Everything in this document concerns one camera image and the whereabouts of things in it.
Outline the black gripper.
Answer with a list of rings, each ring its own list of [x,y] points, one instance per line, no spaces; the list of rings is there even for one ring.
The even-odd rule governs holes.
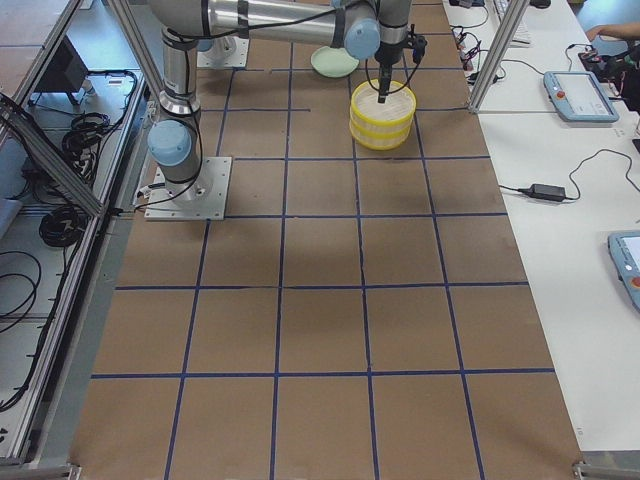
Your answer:
[[[389,94],[393,67],[401,60],[404,42],[389,44],[381,42],[375,53],[378,68],[378,103],[384,104]]]

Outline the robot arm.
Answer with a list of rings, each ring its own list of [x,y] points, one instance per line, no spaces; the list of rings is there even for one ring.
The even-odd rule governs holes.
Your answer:
[[[231,160],[208,158],[200,132],[197,47],[204,40],[236,36],[343,48],[353,58],[379,64],[379,99],[390,93],[393,67],[407,49],[418,49],[408,1],[334,1],[328,6],[293,1],[153,1],[163,26],[161,113],[148,151],[164,177],[160,199],[148,216],[171,220],[224,215]]]

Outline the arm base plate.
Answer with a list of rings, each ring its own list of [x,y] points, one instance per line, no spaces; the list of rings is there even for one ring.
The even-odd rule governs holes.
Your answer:
[[[200,40],[197,46],[199,69],[242,69],[246,67],[250,41],[235,36]]]
[[[228,187],[232,169],[231,157],[205,157],[200,176],[186,188],[167,183],[160,167],[156,168],[154,182],[164,183],[153,189],[144,217],[148,221],[221,221],[225,217]]]

